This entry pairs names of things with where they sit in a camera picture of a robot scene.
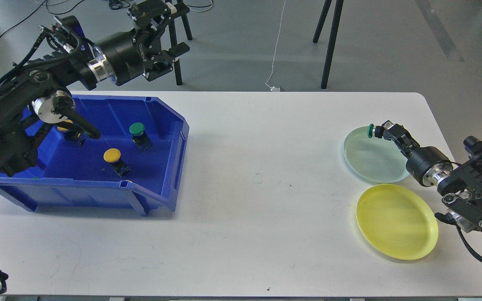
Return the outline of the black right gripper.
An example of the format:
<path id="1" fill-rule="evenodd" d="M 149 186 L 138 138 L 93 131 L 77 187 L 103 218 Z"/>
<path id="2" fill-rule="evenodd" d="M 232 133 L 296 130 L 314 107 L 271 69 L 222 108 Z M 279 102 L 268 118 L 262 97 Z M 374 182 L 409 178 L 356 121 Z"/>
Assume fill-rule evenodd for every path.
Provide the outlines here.
<path id="1" fill-rule="evenodd" d="M 440 150 L 433 146 L 420 147 L 408 130 L 390 120 L 377 126 L 377 138 L 392 141 L 408 157 L 405 168 L 423 187 L 438 186 L 454 169 Z"/>

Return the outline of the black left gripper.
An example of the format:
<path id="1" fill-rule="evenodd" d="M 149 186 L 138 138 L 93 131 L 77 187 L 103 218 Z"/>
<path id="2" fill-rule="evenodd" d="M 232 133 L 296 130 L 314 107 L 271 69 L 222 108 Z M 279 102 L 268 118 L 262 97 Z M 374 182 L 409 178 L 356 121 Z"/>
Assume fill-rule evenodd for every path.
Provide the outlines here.
<path id="1" fill-rule="evenodd" d="M 176 39 L 174 20 L 180 18 L 187 40 L 190 40 L 190 25 L 187 14 L 190 8 L 183 0 L 172 3 L 171 0 L 143 0 L 135 2 L 127 9 L 127 15 L 132 20 L 131 32 L 116 32 L 95 42 L 99 51 L 107 60 L 111 71 L 109 77 L 116 86 L 122 86 L 143 76 L 151 82 L 174 70 L 179 57 L 189 52 L 190 47 L 185 42 L 172 46 L 168 50 L 157 50 L 151 46 L 151 41 L 161 38 L 169 29 L 171 40 Z M 141 54 L 139 42 L 145 47 Z"/>

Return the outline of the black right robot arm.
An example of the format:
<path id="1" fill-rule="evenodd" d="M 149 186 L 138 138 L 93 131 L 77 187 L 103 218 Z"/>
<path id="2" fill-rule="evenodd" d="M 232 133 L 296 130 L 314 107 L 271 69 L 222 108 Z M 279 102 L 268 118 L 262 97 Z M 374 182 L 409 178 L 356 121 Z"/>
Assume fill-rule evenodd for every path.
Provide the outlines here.
<path id="1" fill-rule="evenodd" d="M 393 142 L 406 158 L 405 169 L 423 187 L 436 187 L 447 213 L 435 213 L 442 223 L 453 225 L 467 251 L 482 263 L 482 256 L 467 242 L 464 233 L 482 233 L 482 141 L 464 139 L 468 155 L 464 163 L 451 161 L 433 146 L 422 147 L 403 126 L 386 121 L 369 125 L 369 138 Z"/>

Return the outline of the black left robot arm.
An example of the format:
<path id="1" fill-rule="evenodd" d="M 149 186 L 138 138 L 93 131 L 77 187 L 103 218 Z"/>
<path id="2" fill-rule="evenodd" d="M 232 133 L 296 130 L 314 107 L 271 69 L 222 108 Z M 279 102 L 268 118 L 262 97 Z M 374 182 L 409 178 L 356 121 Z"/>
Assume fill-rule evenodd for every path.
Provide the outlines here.
<path id="1" fill-rule="evenodd" d="M 32 48 L 0 78 L 0 173 L 14 176 L 33 166 L 38 148 L 54 126 L 99 139 L 101 132 L 75 110 L 67 86 L 87 89 L 110 79 L 117 86 L 139 76 L 151 82 L 175 71 L 189 46 L 175 43 L 174 20 L 187 21 L 179 0 L 144 0 L 128 6 L 132 29 L 98 42 L 84 35 L 78 19 L 55 14 Z"/>

